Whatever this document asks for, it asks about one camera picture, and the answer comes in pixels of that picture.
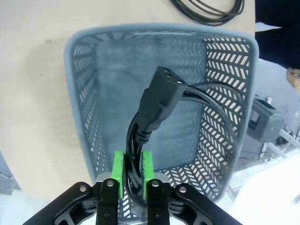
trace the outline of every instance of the gray plastic basket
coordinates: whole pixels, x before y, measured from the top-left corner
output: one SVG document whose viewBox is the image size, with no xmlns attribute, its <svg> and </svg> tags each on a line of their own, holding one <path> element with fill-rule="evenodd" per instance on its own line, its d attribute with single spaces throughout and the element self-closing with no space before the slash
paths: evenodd
<svg viewBox="0 0 300 225">
<path fill-rule="evenodd" d="M 183 24 L 98 27 L 74 34 L 64 59 L 76 128 L 93 181 L 111 171 L 114 152 L 125 149 L 128 126 L 157 66 L 170 68 L 188 84 L 221 81 L 241 90 L 244 108 L 226 89 L 206 92 L 223 107 L 243 140 L 258 59 L 257 44 L 249 35 Z M 224 193 L 240 153 L 240 145 L 232 150 L 219 115 L 194 102 L 179 102 L 144 149 L 152 151 L 155 169 L 172 185 L 188 182 L 213 201 Z M 120 216 L 133 218 L 127 196 L 121 205 Z"/>
</svg>

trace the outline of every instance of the gray floor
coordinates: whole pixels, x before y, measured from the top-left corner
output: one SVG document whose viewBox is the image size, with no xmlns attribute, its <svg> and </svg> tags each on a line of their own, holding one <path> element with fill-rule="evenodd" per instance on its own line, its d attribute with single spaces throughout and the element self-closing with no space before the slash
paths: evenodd
<svg viewBox="0 0 300 225">
<path fill-rule="evenodd" d="M 0 151 L 0 194 L 11 195 L 14 189 L 20 189 Z"/>
<path fill-rule="evenodd" d="M 263 23 L 256 24 L 256 30 L 275 29 Z M 286 129 L 291 129 L 296 135 L 300 128 L 300 94 L 286 80 L 286 69 L 272 62 L 259 60 L 255 77 L 255 94 L 261 97 L 271 97 L 272 106 L 285 117 Z M 253 162 L 259 156 L 262 144 L 250 136 L 246 136 L 237 170 L 247 162 Z"/>
</svg>

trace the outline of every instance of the dark clothing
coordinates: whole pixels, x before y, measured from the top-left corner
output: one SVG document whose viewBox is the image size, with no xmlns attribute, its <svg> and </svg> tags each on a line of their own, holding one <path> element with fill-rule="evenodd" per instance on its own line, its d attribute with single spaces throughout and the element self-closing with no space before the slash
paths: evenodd
<svg viewBox="0 0 300 225">
<path fill-rule="evenodd" d="M 299 0 L 255 0 L 256 22 L 289 27 L 300 24 Z"/>
<path fill-rule="evenodd" d="M 255 0 L 256 22 L 282 27 L 256 32 L 260 58 L 300 69 L 300 0 Z"/>
</svg>

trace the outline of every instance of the power cord connector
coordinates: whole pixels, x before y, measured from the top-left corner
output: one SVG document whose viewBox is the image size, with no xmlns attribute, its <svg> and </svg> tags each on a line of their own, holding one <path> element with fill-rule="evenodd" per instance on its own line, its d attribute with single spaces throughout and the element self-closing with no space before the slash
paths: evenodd
<svg viewBox="0 0 300 225">
<path fill-rule="evenodd" d="M 187 83 L 172 70 L 158 67 L 141 98 L 137 112 L 136 142 L 148 142 L 152 131 L 167 119 L 180 101 Z"/>
</svg>

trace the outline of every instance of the basket mesh side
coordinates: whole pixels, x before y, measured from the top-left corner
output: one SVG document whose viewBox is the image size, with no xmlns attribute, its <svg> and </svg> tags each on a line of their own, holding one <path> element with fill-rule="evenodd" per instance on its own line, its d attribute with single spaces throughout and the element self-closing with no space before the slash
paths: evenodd
<svg viewBox="0 0 300 225">
<path fill-rule="evenodd" d="M 92 167 L 95 174 L 99 174 L 108 171 L 108 160 L 105 160 L 105 151 L 102 150 L 94 58 L 94 47 L 90 44 L 79 42 L 73 48 L 73 71 L 84 136 Z"/>
<path fill-rule="evenodd" d="M 206 81 L 221 81 L 246 93 L 246 79 L 250 67 L 250 50 L 246 40 L 241 38 L 207 38 Z M 208 88 L 211 95 L 224 109 L 239 133 L 242 106 L 229 90 L 215 87 Z M 189 183 L 211 200 L 216 199 L 224 190 L 228 166 L 236 150 L 225 134 L 220 116 L 205 106 L 202 112 L 201 131 L 196 160 L 182 167 L 161 170 L 173 186 Z"/>
</svg>

